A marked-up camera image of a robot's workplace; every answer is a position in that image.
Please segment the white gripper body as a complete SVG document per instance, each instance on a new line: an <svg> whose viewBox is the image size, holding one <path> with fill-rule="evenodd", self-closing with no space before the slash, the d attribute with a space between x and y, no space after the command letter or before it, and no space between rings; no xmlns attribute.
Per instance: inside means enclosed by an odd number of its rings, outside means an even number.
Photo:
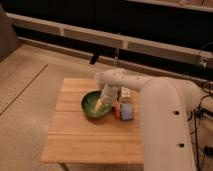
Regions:
<svg viewBox="0 0 213 171"><path fill-rule="evenodd" d="M101 92L100 99L103 103L113 104L117 99L118 88L106 84Z"/></svg>

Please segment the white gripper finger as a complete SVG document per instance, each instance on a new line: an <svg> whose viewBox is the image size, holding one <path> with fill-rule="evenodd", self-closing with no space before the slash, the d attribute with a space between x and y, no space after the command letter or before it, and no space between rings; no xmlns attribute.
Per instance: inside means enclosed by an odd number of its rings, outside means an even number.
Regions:
<svg viewBox="0 0 213 171"><path fill-rule="evenodd" d="M111 104L112 107L116 107L117 105L117 100L113 101L113 103Z"/></svg>
<svg viewBox="0 0 213 171"><path fill-rule="evenodd" d="M101 100L98 100L96 105L95 105L95 110L96 111L99 111L101 110L103 107L105 106L105 104L101 101Z"/></svg>

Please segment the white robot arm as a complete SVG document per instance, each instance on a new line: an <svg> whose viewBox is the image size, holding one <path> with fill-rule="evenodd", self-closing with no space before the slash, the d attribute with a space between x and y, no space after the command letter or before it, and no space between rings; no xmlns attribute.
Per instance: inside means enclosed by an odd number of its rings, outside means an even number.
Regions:
<svg viewBox="0 0 213 171"><path fill-rule="evenodd" d="M122 68L95 75L100 102L112 104L121 87L139 93L139 123L144 171L196 171L187 116L201 100L192 81L129 75Z"/></svg>

